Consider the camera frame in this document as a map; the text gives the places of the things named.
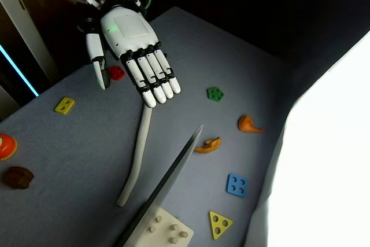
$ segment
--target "blue block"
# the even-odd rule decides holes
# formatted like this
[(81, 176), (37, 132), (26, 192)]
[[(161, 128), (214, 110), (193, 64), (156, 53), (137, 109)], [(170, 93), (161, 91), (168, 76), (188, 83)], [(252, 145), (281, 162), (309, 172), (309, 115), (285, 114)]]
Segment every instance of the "blue block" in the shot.
[(239, 197), (247, 196), (248, 180), (243, 176), (229, 174), (226, 191)]

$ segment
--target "yellow triangle block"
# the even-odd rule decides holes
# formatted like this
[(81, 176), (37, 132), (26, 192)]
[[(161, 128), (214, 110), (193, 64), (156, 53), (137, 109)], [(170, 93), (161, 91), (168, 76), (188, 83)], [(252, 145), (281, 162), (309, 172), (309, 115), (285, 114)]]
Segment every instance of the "yellow triangle block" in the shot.
[(233, 224), (232, 220), (213, 211), (209, 212), (209, 219), (214, 240), (218, 239)]

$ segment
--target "dark background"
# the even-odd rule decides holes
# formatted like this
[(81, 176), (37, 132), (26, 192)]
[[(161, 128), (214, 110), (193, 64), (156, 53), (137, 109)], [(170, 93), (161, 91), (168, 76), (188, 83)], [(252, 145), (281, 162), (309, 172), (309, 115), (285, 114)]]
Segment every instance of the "dark background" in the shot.
[[(62, 75), (88, 63), (77, 23), (94, 8), (24, 0)], [(152, 0), (149, 20), (178, 6), (283, 59), (292, 98), (370, 29), (370, 0)]]

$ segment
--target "robotic hand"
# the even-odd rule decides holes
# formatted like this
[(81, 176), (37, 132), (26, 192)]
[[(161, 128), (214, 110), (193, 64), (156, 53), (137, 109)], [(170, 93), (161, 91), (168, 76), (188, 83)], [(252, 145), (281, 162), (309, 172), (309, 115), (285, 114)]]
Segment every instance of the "robotic hand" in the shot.
[(161, 50), (156, 33), (145, 19), (139, 0), (87, 0), (100, 9), (99, 21), (87, 19), (86, 45), (99, 85), (110, 85), (101, 34), (112, 54), (120, 59), (127, 74), (149, 108), (164, 104), (181, 91), (179, 82)]

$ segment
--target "gray table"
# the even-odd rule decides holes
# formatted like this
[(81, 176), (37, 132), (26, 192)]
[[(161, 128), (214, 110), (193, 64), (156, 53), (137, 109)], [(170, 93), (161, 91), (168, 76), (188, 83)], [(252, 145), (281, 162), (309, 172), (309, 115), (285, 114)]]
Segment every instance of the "gray table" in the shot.
[[(153, 112), (126, 206), (115, 203), (130, 171), (143, 102), (128, 77), (102, 91), (86, 66), (0, 124), (0, 133), (19, 142), (16, 154), (0, 162), (1, 174), (16, 165), (35, 175), (27, 190), (0, 183), (0, 246), (111, 246), (202, 123), (200, 142), (220, 136), (223, 144), (193, 154), (162, 207), (194, 230), (192, 247), (242, 243), (279, 134), (272, 114), (280, 61), (179, 8), (152, 25), (182, 93)], [(213, 86), (225, 93), (220, 103), (207, 99)], [(64, 96), (76, 100), (67, 116), (54, 112)], [(246, 113), (266, 133), (238, 131)], [(249, 179), (246, 198), (226, 193), (229, 173)], [(217, 241), (210, 210), (234, 221)]]

